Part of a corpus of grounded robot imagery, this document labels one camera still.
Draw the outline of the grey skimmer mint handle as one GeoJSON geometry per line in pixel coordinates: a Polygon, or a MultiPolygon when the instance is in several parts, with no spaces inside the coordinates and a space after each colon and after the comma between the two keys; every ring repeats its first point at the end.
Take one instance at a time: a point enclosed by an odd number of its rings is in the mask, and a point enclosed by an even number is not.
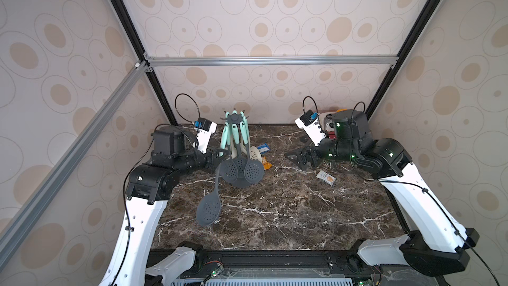
{"type": "Polygon", "coordinates": [[[247,162],[244,170],[244,176],[250,184],[258,184],[264,176],[265,170],[262,162],[251,159],[250,145],[247,137],[247,129],[244,122],[240,123],[240,130],[242,133],[242,140],[246,146],[247,162]]]}

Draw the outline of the grey utensil rack stand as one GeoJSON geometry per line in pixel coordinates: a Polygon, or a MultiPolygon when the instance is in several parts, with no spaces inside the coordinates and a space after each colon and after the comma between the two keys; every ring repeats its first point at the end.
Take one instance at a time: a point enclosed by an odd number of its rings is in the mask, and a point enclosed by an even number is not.
{"type": "Polygon", "coordinates": [[[235,165],[238,169],[238,177],[233,180],[233,176],[230,175],[233,168],[227,167],[224,179],[240,189],[258,184],[263,179],[264,169],[262,161],[253,158],[246,116],[243,111],[233,110],[232,113],[226,112],[224,120],[221,147],[228,144],[231,148],[235,148],[236,156],[231,158],[229,164],[235,165]]]}

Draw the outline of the cream skimmer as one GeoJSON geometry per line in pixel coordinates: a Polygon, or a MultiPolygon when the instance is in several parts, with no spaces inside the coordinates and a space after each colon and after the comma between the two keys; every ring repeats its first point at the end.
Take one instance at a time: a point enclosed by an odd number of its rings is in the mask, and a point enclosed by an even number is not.
{"type": "Polygon", "coordinates": [[[230,113],[226,111],[225,112],[225,119],[226,119],[226,123],[228,124],[228,140],[226,141],[226,143],[227,143],[228,148],[231,151],[231,159],[234,159],[237,156],[237,150],[236,150],[235,144],[234,144],[232,124],[230,123],[229,116],[230,116],[230,113]]]}

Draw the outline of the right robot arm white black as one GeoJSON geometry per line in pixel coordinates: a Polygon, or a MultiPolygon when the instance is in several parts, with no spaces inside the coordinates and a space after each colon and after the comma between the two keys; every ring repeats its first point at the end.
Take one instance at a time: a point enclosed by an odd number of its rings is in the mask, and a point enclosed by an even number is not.
{"type": "Polygon", "coordinates": [[[438,277],[466,269],[468,249],[476,246],[479,234],[466,228],[446,210],[421,177],[418,167],[400,142],[373,139],[366,114],[356,109],[331,116],[335,137],[322,130],[318,114],[307,111],[295,120],[310,141],[285,157],[305,170],[324,160],[349,162],[382,184],[402,211],[400,219],[413,229],[397,238],[358,240],[348,261],[352,266],[410,266],[419,273],[438,277]]]}

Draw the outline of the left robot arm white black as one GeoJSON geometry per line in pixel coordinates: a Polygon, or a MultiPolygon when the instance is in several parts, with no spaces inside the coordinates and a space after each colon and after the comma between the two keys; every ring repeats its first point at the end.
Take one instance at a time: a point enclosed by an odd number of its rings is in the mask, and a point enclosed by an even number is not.
{"type": "Polygon", "coordinates": [[[199,272],[205,266],[201,245],[182,242],[153,266],[148,257],[157,224],[182,176],[198,170],[220,173],[231,154],[224,135],[218,148],[208,147],[205,131],[197,135],[170,124],[159,124],[152,133],[150,159],[136,162],[124,180],[125,208],[120,230],[102,285],[172,285],[187,271],[199,272]]]}

